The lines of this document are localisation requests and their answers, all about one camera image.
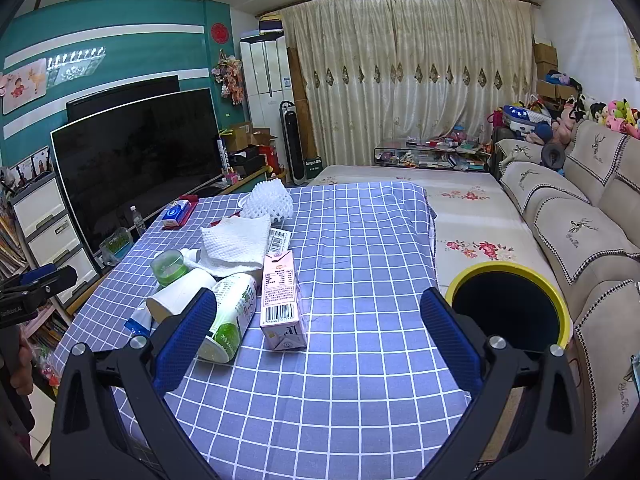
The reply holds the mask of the pile of plush toys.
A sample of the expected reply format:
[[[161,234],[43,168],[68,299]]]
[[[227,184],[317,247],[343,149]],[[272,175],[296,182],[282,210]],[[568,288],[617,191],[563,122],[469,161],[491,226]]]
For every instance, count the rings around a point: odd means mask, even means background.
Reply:
[[[579,81],[555,67],[537,81],[537,92],[526,102],[498,108],[488,120],[494,127],[494,145],[515,139],[537,145],[556,142],[566,148],[583,120],[639,139],[639,111],[626,99],[602,102],[586,96]]]

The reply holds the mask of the glass low table with clutter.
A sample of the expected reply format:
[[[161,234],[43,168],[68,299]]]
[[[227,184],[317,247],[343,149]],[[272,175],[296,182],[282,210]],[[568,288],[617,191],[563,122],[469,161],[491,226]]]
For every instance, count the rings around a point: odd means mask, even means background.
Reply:
[[[419,142],[412,139],[383,141],[373,151],[373,163],[382,167],[479,171],[488,169],[490,151],[477,142],[450,138]]]

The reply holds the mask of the white paper towel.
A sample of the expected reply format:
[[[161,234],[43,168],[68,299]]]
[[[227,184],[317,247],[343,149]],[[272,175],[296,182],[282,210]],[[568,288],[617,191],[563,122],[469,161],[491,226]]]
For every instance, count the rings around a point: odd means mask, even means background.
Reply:
[[[201,269],[214,278],[262,270],[271,218],[223,218],[216,226],[201,228],[198,248],[179,250],[189,269]]]

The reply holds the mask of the blue checkered tablecloth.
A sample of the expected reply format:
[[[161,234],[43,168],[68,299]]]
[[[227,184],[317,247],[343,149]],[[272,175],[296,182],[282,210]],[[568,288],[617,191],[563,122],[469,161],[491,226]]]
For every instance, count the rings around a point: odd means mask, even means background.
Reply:
[[[306,347],[271,351],[252,324],[230,363],[193,361],[167,403],[224,479],[411,479],[465,409],[419,312],[435,211],[404,181],[291,195]]]

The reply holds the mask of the cardboard boxes stack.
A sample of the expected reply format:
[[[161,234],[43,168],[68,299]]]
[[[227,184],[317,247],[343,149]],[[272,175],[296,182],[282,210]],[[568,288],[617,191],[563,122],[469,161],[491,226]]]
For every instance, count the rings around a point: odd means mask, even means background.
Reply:
[[[534,61],[537,93],[541,99],[566,101],[571,96],[578,96],[582,85],[575,78],[560,71],[555,47],[540,42],[534,44]]]

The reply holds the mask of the large black television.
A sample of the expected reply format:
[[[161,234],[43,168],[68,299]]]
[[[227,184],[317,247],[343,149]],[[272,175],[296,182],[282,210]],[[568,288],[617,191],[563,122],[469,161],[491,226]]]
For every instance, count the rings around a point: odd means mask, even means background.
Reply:
[[[56,170],[94,254],[131,207],[149,218],[221,175],[210,91],[192,89],[101,110],[51,132]]]

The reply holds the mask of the clear water bottle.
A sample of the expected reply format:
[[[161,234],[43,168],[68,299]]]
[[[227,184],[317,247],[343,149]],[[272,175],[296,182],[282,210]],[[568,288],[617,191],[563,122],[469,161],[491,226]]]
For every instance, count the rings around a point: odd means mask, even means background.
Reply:
[[[137,210],[137,207],[134,205],[130,206],[132,222],[134,222],[134,228],[136,229],[139,236],[142,236],[146,230],[145,223],[140,214],[140,211]]]

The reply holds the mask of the yellow-rimmed black trash bin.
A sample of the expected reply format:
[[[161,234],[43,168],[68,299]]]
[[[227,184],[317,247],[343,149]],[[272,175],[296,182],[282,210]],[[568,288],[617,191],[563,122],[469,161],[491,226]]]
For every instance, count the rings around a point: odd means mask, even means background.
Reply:
[[[470,266],[448,285],[446,300],[486,336],[500,336],[517,349],[544,351],[552,344],[566,348],[573,335],[560,292],[540,273],[518,263]]]

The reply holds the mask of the white foam fruit net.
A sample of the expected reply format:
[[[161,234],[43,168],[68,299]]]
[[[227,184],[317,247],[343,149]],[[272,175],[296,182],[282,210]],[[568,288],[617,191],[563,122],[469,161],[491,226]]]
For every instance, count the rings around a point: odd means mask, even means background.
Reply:
[[[271,222],[281,222],[293,214],[293,199],[278,178],[259,182],[252,192],[239,202],[240,216],[256,219],[268,216]]]

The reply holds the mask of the white paper cup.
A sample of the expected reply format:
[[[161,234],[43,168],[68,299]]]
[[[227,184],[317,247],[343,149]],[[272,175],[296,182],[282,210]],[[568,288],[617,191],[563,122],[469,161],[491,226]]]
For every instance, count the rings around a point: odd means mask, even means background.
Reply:
[[[145,303],[155,322],[180,314],[201,288],[213,290],[217,281],[201,269],[193,269],[168,286],[154,292]]]

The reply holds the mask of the white green yogurt cup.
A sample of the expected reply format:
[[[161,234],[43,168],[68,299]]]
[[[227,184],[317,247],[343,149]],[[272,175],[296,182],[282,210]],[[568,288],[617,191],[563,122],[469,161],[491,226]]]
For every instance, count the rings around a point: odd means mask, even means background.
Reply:
[[[256,311],[256,282],[246,273],[227,276],[214,287],[217,313],[198,356],[208,362],[229,363],[238,352]]]

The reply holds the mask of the beige sofa with covers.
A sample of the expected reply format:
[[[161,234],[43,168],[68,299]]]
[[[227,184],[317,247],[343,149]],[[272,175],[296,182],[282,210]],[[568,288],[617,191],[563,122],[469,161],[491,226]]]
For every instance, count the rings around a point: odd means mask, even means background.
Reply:
[[[594,469],[639,413],[639,141],[583,120],[562,171],[514,160],[500,184],[570,311],[568,358]]]

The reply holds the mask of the white barcode box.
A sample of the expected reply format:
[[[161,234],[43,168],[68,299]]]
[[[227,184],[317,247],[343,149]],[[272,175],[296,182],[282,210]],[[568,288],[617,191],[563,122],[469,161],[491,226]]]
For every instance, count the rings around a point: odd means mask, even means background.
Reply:
[[[277,257],[284,254],[290,247],[292,233],[282,229],[271,228],[269,231],[266,255]]]

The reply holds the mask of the green lidded small jar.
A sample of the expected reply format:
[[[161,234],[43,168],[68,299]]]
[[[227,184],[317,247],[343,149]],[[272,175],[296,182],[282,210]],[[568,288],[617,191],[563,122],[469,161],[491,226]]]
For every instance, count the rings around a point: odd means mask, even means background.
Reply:
[[[190,272],[183,259],[183,254],[175,249],[165,250],[156,255],[150,262],[157,283],[166,287]]]

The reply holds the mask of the beige embroidered curtain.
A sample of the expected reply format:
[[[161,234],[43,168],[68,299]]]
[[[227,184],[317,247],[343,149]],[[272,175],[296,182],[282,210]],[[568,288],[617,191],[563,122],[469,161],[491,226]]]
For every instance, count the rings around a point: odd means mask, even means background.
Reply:
[[[528,97],[534,8],[521,0],[311,0],[280,12],[328,165],[369,165],[384,140],[428,141]]]

